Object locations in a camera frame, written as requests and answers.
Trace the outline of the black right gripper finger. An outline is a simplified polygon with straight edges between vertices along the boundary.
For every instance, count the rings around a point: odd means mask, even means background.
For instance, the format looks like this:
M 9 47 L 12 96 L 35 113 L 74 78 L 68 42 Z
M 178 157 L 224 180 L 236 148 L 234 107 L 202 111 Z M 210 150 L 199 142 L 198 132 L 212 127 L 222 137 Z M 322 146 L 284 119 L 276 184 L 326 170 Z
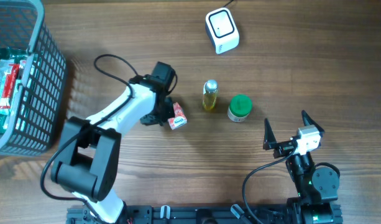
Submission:
M 302 120 L 305 126 L 314 125 L 320 134 L 324 134 L 324 129 L 314 121 L 305 110 L 301 111 Z
M 275 135 L 272 131 L 272 127 L 267 118 L 264 119 L 264 128 L 265 128 L 265 132 L 264 132 L 263 149 L 271 150 L 276 148 L 277 140 L 275 139 Z

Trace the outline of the small red white carton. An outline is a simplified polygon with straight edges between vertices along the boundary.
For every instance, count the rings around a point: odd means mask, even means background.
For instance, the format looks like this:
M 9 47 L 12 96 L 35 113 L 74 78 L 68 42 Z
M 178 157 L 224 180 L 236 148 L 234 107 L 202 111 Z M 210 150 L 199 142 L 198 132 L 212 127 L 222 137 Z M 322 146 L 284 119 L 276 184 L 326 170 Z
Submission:
M 183 108 L 179 103 L 173 104 L 174 117 L 168 119 L 168 124 L 172 130 L 177 129 L 187 123 L 187 118 L 184 114 Z

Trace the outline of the green lid white jar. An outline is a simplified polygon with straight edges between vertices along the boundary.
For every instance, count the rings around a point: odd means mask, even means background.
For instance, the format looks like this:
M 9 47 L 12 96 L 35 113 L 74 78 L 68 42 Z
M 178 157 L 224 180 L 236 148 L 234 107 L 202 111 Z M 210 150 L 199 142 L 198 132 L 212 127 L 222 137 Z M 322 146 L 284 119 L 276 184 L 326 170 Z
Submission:
M 232 98 L 227 115 L 233 122 L 243 122 L 252 111 L 252 100 L 247 95 L 236 95 Z

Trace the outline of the yellow dish soap bottle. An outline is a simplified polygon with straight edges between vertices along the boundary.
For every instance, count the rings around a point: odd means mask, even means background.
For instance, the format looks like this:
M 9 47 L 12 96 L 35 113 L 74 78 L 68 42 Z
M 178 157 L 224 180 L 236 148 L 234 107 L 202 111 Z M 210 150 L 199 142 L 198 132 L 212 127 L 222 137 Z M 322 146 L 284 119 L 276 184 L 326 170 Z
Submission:
M 216 80 L 208 80 L 203 86 L 203 108 L 211 111 L 218 98 L 219 86 Z

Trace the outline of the green foil packet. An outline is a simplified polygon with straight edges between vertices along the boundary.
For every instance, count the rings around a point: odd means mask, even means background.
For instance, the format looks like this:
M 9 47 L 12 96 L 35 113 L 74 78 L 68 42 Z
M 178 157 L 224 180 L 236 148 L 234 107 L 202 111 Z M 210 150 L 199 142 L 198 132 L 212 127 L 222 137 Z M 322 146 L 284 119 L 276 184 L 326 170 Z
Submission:
M 20 63 L 21 60 L 27 60 L 28 53 L 25 50 L 13 48 L 0 48 L 0 59 L 13 60 L 14 63 Z

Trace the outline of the red white snack packet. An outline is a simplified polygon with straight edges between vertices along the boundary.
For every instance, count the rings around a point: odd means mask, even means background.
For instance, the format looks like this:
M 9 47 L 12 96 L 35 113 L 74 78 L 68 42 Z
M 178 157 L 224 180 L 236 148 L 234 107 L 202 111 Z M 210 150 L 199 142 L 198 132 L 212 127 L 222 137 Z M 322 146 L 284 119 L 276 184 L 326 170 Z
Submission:
M 21 66 L 14 60 L 0 60 L 0 114 L 9 115 L 12 108 L 12 97 Z

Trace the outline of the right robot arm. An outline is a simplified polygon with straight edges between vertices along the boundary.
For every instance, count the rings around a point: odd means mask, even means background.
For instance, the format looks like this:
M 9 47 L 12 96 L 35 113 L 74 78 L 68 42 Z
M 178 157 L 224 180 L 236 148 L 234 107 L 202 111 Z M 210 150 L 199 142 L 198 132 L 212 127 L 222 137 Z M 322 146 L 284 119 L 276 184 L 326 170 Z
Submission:
M 306 111 L 301 112 L 303 127 L 288 141 L 278 142 L 268 119 L 264 120 L 263 149 L 272 150 L 273 157 L 285 158 L 287 171 L 295 184 L 297 197 L 287 200 L 290 223 L 342 223 L 338 199 L 340 171 L 327 162 L 315 163 L 311 151 L 321 146 L 324 129 Z

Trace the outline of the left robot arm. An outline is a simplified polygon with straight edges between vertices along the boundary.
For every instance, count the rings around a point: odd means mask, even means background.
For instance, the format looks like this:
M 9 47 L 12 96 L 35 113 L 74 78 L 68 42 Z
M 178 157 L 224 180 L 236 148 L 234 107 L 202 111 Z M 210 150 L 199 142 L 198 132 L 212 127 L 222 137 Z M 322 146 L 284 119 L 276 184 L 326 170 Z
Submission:
M 58 151 L 48 167 L 51 180 L 82 203 L 67 211 L 67 223 L 133 223 L 136 210 L 117 196 L 121 139 L 137 123 L 164 125 L 174 116 L 170 93 L 174 69 L 157 62 L 149 75 L 126 82 L 122 95 L 86 119 L 70 118 L 63 127 Z

